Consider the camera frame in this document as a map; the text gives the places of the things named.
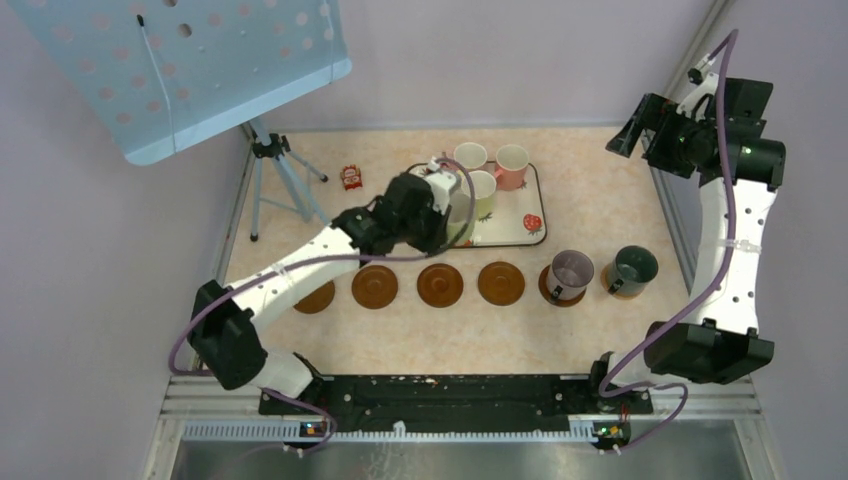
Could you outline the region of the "strawberry enamel tray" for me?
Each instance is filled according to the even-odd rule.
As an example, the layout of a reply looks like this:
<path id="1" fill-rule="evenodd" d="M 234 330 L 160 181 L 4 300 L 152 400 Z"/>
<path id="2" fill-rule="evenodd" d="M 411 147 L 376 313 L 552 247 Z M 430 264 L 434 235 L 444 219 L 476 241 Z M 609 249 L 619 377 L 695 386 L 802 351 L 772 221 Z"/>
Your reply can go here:
<path id="1" fill-rule="evenodd" d="M 495 164 L 488 162 L 483 171 L 494 175 Z M 469 196 L 466 177 L 459 174 L 462 191 Z M 459 234 L 467 228 L 465 224 Z M 523 247 L 540 244 L 547 235 L 547 220 L 536 169 L 529 166 L 525 182 L 520 189 L 504 191 L 497 188 L 492 218 L 485 222 L 476 220 L 468 248 Z"/>

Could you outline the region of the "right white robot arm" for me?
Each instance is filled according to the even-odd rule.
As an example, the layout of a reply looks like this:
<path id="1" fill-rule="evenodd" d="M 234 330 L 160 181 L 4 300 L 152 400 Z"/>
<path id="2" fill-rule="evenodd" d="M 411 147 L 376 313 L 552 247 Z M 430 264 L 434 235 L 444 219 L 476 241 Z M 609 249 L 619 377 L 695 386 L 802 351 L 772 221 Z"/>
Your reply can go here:
<path id="1" fill-rule="evenodd" d="M 627 390 L 679 377 L 696 384 L 728 384 L 769 364 L 756 313 L 756 280 L 769 211 L 783 181 L 786 149 L 763 137 L 768 82 L 715 74 L 695 82 L 681 101 L 643 96 L 607 150 L 643 152 L 658 170 L 699 178 L 701 239 L 690 299 L 667 321 L 653 323 L 625 355 L 606 357 L 607 372 L 586 385 L 589 404 L 612 412 Z"/>

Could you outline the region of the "woven rattan coaster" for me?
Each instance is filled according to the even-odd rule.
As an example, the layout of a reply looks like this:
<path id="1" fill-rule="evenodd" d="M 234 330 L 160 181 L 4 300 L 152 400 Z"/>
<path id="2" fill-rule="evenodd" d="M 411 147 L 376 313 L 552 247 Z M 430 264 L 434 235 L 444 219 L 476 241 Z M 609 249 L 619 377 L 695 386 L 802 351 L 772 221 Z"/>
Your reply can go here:
<path id="1" fill-rule="evenodd" d="M 606 293 L 608 293 L 609 295 L 611 295 L 612 297 L 620 299 L 620 300 L 632 300 L 632 299 L 638 298 L 639 296 L 641 296 L 643 294 L 644 288 L 642 288 L 639 291 L 631 292 L 631 293 L 622 293 L 620 290 L 614 291 L 612 289 L 613 282 L 610 280 L 610 274 L 611 273 L 612 273 L 612 264 L 605 265 L 602 272 L 601 272 L 600 280 L 601 280 L 601 283 L 602 283 L 603 290 Z"/>

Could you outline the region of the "yellow green mug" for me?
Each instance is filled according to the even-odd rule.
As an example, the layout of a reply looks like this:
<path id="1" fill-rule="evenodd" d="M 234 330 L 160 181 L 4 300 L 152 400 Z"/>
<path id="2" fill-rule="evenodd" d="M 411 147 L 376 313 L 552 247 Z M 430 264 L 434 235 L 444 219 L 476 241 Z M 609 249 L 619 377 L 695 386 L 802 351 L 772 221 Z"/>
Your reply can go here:
<path id="1" fill-rule="evenodd" d="M 480 222 L 488 221 L 492 218 L 494 211 L 497 181 L 493 174 L 483 170 L 472 171 L 470 175 L 474 189 L 477 220 Z"/>

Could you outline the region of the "purple mug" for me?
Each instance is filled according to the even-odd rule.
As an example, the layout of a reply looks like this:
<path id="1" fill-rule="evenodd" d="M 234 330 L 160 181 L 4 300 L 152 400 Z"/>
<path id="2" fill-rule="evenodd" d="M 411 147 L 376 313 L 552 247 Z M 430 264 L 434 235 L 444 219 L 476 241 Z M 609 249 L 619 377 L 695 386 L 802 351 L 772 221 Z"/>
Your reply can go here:
<path id="1" fill-rule="evenodd" d="M 547 289 L 555 296 L 573 298 L 587 289 L 595 273 L 592 260 L 576 250 L 564 250 L 552 259 L 547 276 Z"/>

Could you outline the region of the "brown wooden coaster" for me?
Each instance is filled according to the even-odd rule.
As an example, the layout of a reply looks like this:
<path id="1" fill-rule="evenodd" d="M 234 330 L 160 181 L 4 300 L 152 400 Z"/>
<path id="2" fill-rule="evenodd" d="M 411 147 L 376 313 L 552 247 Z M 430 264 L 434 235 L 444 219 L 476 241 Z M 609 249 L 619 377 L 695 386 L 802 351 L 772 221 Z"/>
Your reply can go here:
<path id="1" fill-rule="evenodd" d="M 477 279 L 477 288 L 482 298 L 496 306 L 516 303 L 522 297 L 525 286 L 522 272 L 505 261 L 495 261 L 484 266 Z"/>
<path id="2" fill-rule="evenodd" d="M 446 308 L 461 298 L 464 280 L 455 267 L 437 263 L 425 267 L 420 272 L 416 288 L 424 303 L 434 308 Z"/>
<path id="3" fill-rule="evenodd" d="M 359 270 L 351 283 L 354 300 L 367 309 L 382 309 L 396 298 L 399 284 L 396 274 L 388 267 L 370 265 Z"/>
<path id="4" fill-rule="evenodd" d="M 327 282 L 295 304 L 294 309 L 302 314 L 309 315 L 322 312 L 331 305 L 335 293 L 335 283 L 333 281 Z"/>
<path id="5" fill-rule="evenodd" d="M 561 296 L 555 297 L 548 289 L 547 289 L 547 276 L 550 272 L 550 266 L 545 266 L 543 270 L 539 273 L 538 277 L 538 290 L 544 300 L 550 303 L 553 306 L 559 308 L 567 308 L 580 303 L 586 295 L 586 289 L 583 288 L 576 296 L 569 299 L 564 299 Z"/>

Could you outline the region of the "light green mug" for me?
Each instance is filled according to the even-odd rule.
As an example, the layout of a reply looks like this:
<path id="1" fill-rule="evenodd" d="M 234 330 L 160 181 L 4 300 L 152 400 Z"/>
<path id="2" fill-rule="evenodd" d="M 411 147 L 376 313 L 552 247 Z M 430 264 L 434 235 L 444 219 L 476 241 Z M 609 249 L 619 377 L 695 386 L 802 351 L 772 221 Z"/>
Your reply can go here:
<path id="1" fill-rule="evenodd" d="M 471 240 L 474 233 L 475 219 L 467 226 L 462 236 L 457 239 L 455 237 L 462 230 L 468 219 L 469 207 L 471 206 L 470 197 L 462 191 L 456 192 L 451 196 L 450 205 L 451 212 L 446 224 L 447 240 L 452 242 L 452 247 L 465 246 Z"/>

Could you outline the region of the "salmon pink mug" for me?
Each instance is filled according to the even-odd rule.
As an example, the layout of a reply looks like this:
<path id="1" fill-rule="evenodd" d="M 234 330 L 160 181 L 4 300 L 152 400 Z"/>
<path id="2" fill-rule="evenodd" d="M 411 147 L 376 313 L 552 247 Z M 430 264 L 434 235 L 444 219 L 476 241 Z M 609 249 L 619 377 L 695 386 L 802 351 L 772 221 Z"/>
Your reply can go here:
<path id="1" fill-rule="evenodd" d="M 504 191 L 520 189 L 525 182 L 526 170 L 530 163 L 528 151 L 516 144 L 500 147 L 495 155 L 494 177 L 497 188 Z"/>

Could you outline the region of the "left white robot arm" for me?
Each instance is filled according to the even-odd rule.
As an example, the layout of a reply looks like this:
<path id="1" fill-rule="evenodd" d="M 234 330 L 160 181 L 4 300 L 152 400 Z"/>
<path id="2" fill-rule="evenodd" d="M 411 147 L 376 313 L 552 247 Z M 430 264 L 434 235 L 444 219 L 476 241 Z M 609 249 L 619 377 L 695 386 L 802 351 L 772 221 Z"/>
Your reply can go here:
<path id="1" fill-rule="evenodd" d="M 195 298 L 186 339 L 225 390 L 244 386 L 282 394 L 297 413 L 319 404 L 320 386 L 294 353 L 262 346 L 261 333 L 310 294 L 364 265 L 391 260 L 405 243 L 433 256 L 447 244 L 446 224 L 457 173 L 403 172 L 370 206 L 340 213 L 313 239 L 260 272 L 223 286 L 204 284 Z"/>

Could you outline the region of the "dark green mug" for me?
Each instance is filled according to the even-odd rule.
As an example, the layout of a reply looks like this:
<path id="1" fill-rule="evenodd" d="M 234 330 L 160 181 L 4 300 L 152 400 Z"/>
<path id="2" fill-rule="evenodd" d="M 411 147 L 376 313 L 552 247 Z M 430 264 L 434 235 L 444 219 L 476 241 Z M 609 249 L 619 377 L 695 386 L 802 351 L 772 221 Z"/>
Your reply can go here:
<path id="1" fill-rule="evenodd" d="M 659 272 L 659 264 L 654 254 L 637 245 L 623 247 L 610 264 L 612 289 L 622 293 L 636 292 L 642 288 L 645 290 Z"/>

